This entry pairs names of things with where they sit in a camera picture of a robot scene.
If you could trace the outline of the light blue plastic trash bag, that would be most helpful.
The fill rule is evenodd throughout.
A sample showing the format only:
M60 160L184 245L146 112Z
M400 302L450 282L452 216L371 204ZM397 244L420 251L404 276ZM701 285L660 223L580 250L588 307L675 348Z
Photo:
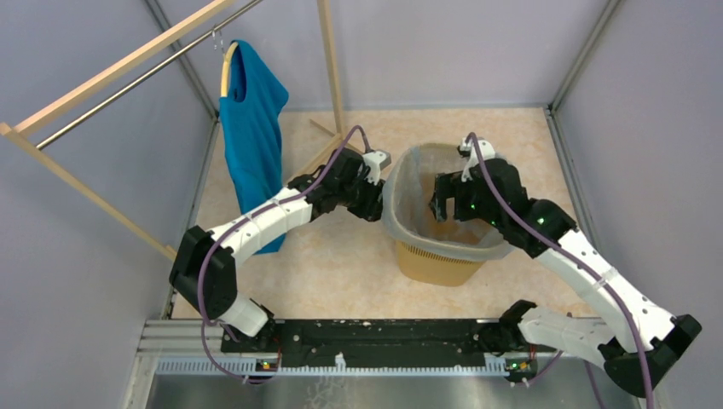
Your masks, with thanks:
M434 217L429 203L436 175L462 170L466 162L451 144L425 143L407 149L384 186L381 221L387 233L423 251L470 262L499 260L512 252L513 247L489 224L456 221L452 199L447 220Z

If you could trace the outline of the yellow plastic trash bin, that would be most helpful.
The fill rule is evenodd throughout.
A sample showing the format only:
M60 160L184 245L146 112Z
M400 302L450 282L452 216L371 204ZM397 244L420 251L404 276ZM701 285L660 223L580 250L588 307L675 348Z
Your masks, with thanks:
M492 227L479 220L437 222L429 202L434 192L434 174L411 168L399 169L394 180L390 233L395 235L400 271L412 280L431 285L463 285L482 261L462 256L472 247L495 244Z

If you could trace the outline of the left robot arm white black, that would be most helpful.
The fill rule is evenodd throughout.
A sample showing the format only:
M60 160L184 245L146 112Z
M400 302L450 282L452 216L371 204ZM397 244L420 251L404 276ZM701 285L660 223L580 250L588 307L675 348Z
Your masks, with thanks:
M209 320L240 332L253 352L273 342L272 314L238 291L236 269L294 228L343 206L354 216L376 222L383 209L382 170L391 162L382 150L359 154L343 148L320 174L303 174L272 199L220 227L186 231L171 268L171 286Z

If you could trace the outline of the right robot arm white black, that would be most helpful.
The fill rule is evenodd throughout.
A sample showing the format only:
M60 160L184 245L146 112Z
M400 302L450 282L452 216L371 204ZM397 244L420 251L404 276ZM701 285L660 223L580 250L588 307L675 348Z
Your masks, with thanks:
M702 330L691 315L675 316L637 290L593 248L576 222L548 199L528 196L518 169L504 159L435 177L431 212L438 221L481 220L513 247L550 269L585 301L590 322L519 301L500 328L511 351L529 344L560 349L602 368L621 389L648 398Z

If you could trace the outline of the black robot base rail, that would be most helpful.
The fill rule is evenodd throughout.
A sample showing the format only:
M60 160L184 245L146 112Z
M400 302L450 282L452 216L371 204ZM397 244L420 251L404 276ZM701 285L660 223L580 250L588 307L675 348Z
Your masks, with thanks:
M348 367L451 368L484 366L493 357L533 347L496 320L276 320L255 337L236 331L225 337L227 354L270 353L285 368L333 366L342 355Z

